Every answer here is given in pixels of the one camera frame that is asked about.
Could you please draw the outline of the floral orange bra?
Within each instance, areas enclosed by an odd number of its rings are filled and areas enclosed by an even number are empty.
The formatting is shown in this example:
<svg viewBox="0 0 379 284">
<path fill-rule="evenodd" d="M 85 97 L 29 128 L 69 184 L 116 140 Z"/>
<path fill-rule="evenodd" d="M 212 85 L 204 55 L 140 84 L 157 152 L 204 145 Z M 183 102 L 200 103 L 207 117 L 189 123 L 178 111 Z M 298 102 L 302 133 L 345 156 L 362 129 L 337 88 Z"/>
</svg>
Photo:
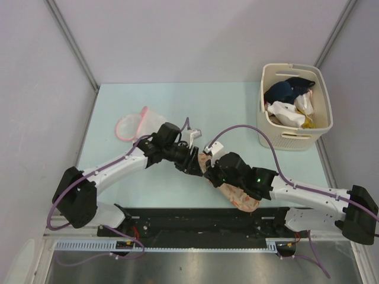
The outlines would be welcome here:
<svg viewBox="0 0 379 284">
<path fill-rule="evenodd" d="M 198 155 L 198 162 L 203 174 L 205 173 L 206 162 L 209 160 L 211 157 L 204 153 Z M 240 188 L 224 183 L 216 189 L 240 211 L 251 213 L 258 209 L 260 201 L 251 198 Z"/>
</svg>

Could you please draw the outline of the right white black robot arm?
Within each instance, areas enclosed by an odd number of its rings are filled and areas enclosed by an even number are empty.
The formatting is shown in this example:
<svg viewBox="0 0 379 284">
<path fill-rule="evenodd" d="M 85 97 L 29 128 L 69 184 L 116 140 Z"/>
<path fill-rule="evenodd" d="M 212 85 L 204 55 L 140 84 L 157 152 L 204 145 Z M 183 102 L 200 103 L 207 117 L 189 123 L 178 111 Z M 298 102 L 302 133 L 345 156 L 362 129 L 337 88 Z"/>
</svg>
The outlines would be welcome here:
<svg viewBox="0 0 379 284">
<path fill-rule="evenodd" d="M 254 211 L 262 199 L 303 205 L 273 222 L 279 237 L 293 231 L 336 231 L 359 244 L 374 243 L 378 205 L 361 186 L 347 190 L 301 185 L 277 170 L 251 167 L 234 152 L 218 159 L 202 154 L 199 160 L 204 177 L 241 211 Z"/>
</svg>

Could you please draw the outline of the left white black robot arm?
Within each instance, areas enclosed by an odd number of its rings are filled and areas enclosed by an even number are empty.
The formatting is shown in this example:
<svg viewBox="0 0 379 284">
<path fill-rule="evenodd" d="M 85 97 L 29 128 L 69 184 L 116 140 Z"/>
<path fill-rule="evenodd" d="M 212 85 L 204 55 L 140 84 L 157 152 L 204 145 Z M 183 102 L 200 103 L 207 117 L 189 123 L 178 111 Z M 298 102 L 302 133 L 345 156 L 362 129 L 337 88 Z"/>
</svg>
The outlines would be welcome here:
<svg viewBox="0 0 379 284">
<path fill-rule="evenodd" d="M 52 199 L 73 228 L 89 223 L 106 225 L 117 236 L 130 232 L 129 214 L 120 205 L 105 204 L 98 196 L 122 178 L 145 170 L 163 160 L 172 162 L 177 170 L 188 175 L 202 176 L 198 162 L 198 147 L 193 145 L 201 131 L 185 125 L 179 128 L 166 122 L 157 132 L 143 135 L 132 148 L 118 158 L 87 170 L 68 168 Z"/>
</svg>

